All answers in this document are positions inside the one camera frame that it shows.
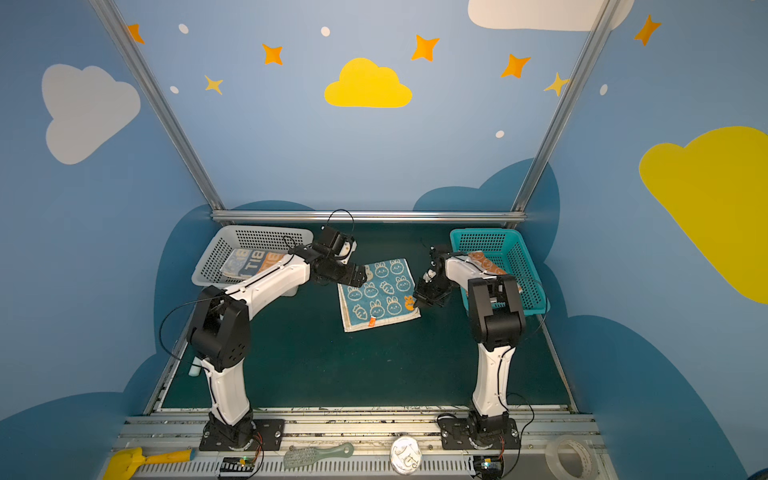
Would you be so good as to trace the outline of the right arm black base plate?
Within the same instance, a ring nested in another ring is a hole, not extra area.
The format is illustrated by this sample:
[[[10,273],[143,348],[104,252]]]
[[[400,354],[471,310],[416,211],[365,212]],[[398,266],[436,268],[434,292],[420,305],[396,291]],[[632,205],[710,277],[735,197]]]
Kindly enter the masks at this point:
[[[443,414],[437,417],[444,450],[506,450],[521,446],[517,424],[508,414],[468,417]]]

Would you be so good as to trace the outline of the bunny face pattern towel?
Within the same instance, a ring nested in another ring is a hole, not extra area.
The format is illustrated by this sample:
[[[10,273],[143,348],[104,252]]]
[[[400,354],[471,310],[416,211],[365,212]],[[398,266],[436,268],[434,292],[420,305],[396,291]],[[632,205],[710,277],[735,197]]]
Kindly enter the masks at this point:
[[[415,282],[405,258],[364,266],[361,287],[338,286],[343,329],[347,333],[383,327],[421,317],[413,295]]]

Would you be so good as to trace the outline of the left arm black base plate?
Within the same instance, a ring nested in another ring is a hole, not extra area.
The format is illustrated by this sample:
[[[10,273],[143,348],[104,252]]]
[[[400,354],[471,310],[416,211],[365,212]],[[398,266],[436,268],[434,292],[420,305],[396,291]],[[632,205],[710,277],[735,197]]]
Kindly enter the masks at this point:
[[[235,425],[227,425],[210,415],[206,422],[199,450],[204,452],[278,451],[281,447],[285,421],[283,419],[252,419],[244,417]]]

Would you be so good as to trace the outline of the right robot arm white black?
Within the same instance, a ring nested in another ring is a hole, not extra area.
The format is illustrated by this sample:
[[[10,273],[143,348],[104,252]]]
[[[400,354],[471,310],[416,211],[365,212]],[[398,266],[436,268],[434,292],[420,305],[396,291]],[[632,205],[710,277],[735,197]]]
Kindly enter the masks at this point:
[[[509,419],[510,363],[526,328],[521,288],[516,277],[488,260],[442,253],[433,257],[430,269],[416,282],[415,305],[441,306],[455,289],[466,294],[479,354],[470,424],[481,433],[501,430]]]

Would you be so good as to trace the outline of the rabbit letter striped towel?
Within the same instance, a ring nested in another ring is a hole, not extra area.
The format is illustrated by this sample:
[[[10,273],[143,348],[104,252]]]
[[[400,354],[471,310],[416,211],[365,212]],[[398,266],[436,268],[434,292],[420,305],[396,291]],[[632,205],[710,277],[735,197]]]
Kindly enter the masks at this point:
[[[237,248],[219,268],[220,273],[237,281],[246,280],[270,268],[285,256],[284,252]]]

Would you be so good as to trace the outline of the white perforated plastic basket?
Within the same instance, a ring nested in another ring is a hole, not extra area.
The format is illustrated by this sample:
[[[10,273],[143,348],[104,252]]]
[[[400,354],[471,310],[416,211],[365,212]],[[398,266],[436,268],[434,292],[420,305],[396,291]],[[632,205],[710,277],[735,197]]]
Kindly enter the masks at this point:
[[[299,228],[233,225],[222,227],[210,241],[191,276],[192,283],[207,287],[225,288],[238,283],[240,278],[231,277],[221,268],[231,254],[238,249],[286,253],[293,245],[313,241],[310,230]]]

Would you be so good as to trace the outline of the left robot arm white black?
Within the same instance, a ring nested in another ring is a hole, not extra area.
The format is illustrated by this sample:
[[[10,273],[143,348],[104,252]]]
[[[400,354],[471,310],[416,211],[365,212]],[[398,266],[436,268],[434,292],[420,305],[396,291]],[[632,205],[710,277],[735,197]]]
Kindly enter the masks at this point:
[[[251,346],[251,320],[287,291],[315,278],[360,287],[367,281],[367,272],[333,255],[307,251],[286,254],[265,271],[224,290],[210,286],[201,292],[187,342],[205,373],[216,421],[235,426],[252,412],[243,373]]]

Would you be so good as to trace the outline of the teal perforated plastic basket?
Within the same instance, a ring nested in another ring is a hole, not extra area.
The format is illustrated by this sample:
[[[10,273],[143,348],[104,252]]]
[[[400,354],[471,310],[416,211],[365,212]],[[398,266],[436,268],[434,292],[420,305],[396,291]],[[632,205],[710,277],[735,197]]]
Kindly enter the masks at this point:
[[[520,295],[527,316],[547,313],[548,297],[519,232],[504,228],[463,228],[452,230],[449,238],[454,251],[482,252],[496,267],[515,276],[520,281]]]

